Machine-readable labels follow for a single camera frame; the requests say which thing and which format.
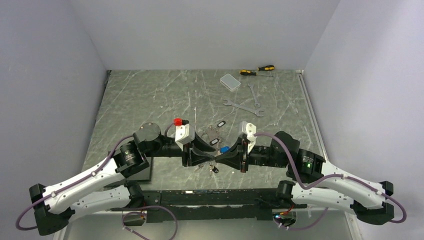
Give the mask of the large silver wrench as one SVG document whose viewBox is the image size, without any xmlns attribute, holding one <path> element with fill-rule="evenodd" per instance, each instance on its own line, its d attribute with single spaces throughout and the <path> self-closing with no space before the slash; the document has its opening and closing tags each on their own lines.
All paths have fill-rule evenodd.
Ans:
<svg viewBox="0 0 424 240">
<path fill-rule="evenodd" d="M 232 106 L 232 107 L 235 107 L 235 108 L 238 108 L 238 109 L 241 109 L 241 110 L 250 112 L 250 113 L 254 114 L 257 117 L 263 117 L 264 116 L 264 110 L 263 109 L 261 109 L 261 108 L 250 108 L 250 107 L 247 107 L 245 105 L 234 103 L 230 99 L 225 99 L 223 101 L 223 105 L 225 105 L 225 106 Z"/>
</svg>

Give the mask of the yellow black screwdriver front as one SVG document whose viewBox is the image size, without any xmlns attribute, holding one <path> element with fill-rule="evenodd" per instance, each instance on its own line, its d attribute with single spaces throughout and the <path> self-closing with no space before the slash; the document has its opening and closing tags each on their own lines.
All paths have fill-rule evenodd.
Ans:
<svg viewBox="0 0 424 240">
<path fill-rule="evenodd" d="M 239 74 L 242 76 L 262 76 L 262 77 L 273 77 L 273 75 L 271 74 L 262 74 L 262 73 L 258 73 L 258 72 L 254 72 L 251 70 L 246 70 L 246 69 L 241 69 L 239 71 Z"/>
</svg>

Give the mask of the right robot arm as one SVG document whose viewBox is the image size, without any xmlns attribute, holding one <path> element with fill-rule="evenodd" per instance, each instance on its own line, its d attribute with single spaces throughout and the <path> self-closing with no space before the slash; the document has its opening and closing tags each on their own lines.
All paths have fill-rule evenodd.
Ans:
<svg viewBox="0 0 424 240">
<path fill-rule="evenodd" d="M 356 215 L 371 225 L 395 222 L 391 182 L 358 178 L 301 149 L 300 142 L 284 131 L 243 134 L 215 160 L 242 173 L 251 165 L 286 168 L 289 179 L 279 182 L 275 194 L 282 208 L 315 205 Z"/>
</svg>

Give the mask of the small silver wrench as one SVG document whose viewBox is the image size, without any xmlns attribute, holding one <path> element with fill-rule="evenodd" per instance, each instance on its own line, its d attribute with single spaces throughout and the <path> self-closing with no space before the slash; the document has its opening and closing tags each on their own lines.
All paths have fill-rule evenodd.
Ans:
<svg viewBox="0 0 424 240">
<path fill-rule="evenodd" d="M 256 94 L 256 92 L 255 92 L 255 89 L 254 89 L 254 84 L 253 83 L 249 83 L 248 84 L 248 87 L 249 87 L 249 89 L 251 90 L 251 93 L 252 93 L 252 96 L 253 96 L 253 100 L 254 100 L 254 106 L 256 107 L 256 108 L 260 108 L 261 107 L 261 104 L 260 104 L 260 102 L 258 101 L 258 98 L 257 98 L 257 94 Z"/>
</svg>

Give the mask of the yellow black screwdriver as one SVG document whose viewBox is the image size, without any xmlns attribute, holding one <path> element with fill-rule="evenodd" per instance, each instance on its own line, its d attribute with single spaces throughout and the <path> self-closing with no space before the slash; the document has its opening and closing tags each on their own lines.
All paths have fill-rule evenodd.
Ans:
<svg viewBox="0 0 424 240">
<path fill-rule="evenodd" d="M 239 71 L 239 74 L 242 76 L 262 76 L 262 77 L 273 77 L 273 75 L 271 74 L 262 74 L 262 73 L 258 73 L 258 72 L 254 72 L 251 70 L 246 70 L 246 69 L 241 69 Z"/>
<path fill-rule="evenodd" d="M 266 66 L 260 66 L 257 67 L 256 69 L 253 69 L 253 71 L 257 71 L 257 72 L 269 72 L 269 71 L 273 71 L 275 69 L 274 65 L 266 65 Z"/>
</svg>

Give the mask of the yellow black screwdriver rear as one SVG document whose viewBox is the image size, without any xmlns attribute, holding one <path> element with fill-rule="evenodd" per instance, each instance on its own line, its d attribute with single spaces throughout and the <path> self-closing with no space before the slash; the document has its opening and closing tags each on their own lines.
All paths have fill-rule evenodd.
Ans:
<svg viewBox="0 0 424 240">
<path fill-rule="evenodd" d="M 257 72 L 269 72 L 269 71 L 273 71 L 275 69 L 274 65 L 266 65 L 266 66 L 260 66 L 257 67 L 256 69 L 253 69 L 253 71 L 257 71 Z"/>
</svg>

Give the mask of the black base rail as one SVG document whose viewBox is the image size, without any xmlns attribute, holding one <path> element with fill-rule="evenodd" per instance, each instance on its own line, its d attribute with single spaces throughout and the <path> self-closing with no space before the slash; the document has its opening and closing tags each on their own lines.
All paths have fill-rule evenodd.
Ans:
<svg viewBox="0 0 424 240">
<path fill-rule="evenodd" d="M 128 183 L 130 203 L 113 207 L 112 212 L 137 210 L 144 207 L 148 223 L 171 221 L 172 216 L 159 207 L 170 210 L 179 221 L 256 219 L 269 221 L 273 213 L 285 209 L 306 209 L 296 204 L 280 187 L 194 190 L 144 190 Z"/>
</svg>

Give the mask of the black key tag white label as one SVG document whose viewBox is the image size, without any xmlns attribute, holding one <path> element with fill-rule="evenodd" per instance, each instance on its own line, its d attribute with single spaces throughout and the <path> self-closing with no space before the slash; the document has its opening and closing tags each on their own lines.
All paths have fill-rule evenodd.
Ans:
<svg viewBox="0 0 424 240">
<path fill-rule="evenodd" d="M 213 140 L 211 140 L 211 141 L 209 142 L 209 144 L 210 144 L 211 146 L 214 146 L 214 145 L 218 144 L 219 142 L 220 142 L 220 140 L 219 140 L 218 138 L 214 138 Z"/>
</svg>

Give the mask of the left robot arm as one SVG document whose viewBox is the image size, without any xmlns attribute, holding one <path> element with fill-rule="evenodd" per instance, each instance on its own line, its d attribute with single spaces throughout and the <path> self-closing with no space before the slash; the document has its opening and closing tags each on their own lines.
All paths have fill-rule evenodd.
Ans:
<svg viewBox="0 0 424 240">
<path fill-rule="evenodd" d="M 185 167 L 213 159 L 214 147 L 205 142 L 187 120 L 171 124 L 173 137 L 152 122 L 122 138 L 95 166 L 53 185 L 29 188 L 35 229 L 41 236 L 62 230 L 71 221 L 113 208 L 137 210 L 145 203 L 138 184 L 126 179 L 150 167 L 149 158 L 179 157 Z"/>
</svg>

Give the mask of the metal key organizer plate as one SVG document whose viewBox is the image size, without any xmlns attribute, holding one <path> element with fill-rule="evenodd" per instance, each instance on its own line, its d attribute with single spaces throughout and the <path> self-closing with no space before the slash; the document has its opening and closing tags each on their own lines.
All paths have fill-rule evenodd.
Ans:
<svg viewBox="0 0 424 240">
<path fill-rule="evenodd" d="M 207 143 L 210 143 L 211 140 L 213 140 L 215 138 L 218 138 L 219 139 L 219 143 L 216 144 L 216 145 L 212 145 L 212 146 L 214 146 L 216 148 L 216 152 L 214 152 L 213 155 L 214 156 L 219 155 L 219 149 L 221 147 L 222 139 L 221 139 L 221 136 L 220 136 L 220 133 L 219 133 L 219 128 L 217 126 L 214 126 L 214 125 L 207 126 L 203 130 L 203 132 L 202 132 L 202 134 L 201 134 L 200 137 L 203 140 L 205 140 Z M 214 167 L 216 167 L 216 166 L 217 166 L 217 163 L 215 161 L 204 162 L 204 163 L 198 165 L 195 168 L 194 172 L 198 172 L 199 170 L 202 170 L 205 167 L 209 168 L 210 170 L 213 170 Z"/>
</svg>

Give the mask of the clear plastic box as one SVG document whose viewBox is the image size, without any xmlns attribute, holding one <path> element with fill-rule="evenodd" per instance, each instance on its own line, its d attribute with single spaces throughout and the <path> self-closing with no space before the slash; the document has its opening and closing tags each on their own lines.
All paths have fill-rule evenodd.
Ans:
<svg viewBox="0 0 424 240">
<path fill-rule="evenodd" d="M 230 73 L 225 74 L 220 78 L 220 83 L 226 87 L 230 92 L 236 91 L 240 86 L 241 82 L 233 77 Z"/>
</svg>

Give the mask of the blue key tag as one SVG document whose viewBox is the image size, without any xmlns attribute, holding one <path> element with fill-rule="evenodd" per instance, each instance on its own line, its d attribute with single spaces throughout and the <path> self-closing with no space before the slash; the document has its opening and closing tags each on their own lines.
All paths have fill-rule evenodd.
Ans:
<svg viewBox="0 0 424 240">
<path fill-rule="evenodd" d="M 230 150 L 230 147 L 229 146 L 224 146 L 224 147 L 221 147 L 220 149 L 219 149 L 219 152 L 221 153 L 221 154 L 224 154 L 224 153 L 226 153 L 227 151 L 229 151 Z"/>
</svg>

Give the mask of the black flat box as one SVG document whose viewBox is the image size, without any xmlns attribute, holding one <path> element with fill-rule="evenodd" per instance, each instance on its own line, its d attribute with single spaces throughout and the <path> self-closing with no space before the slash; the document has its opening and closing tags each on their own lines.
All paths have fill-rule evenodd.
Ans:
<svg viewBox="0 0 424 240">
<path fill-rule="evenodd" d="M 149 182 L 152 179 L 153 159 L 142 157 L 138 159 L 125 160 L 114 158 L 117 163 L 115 172 L 124 176 L 126 182 Z"/>
</svg>

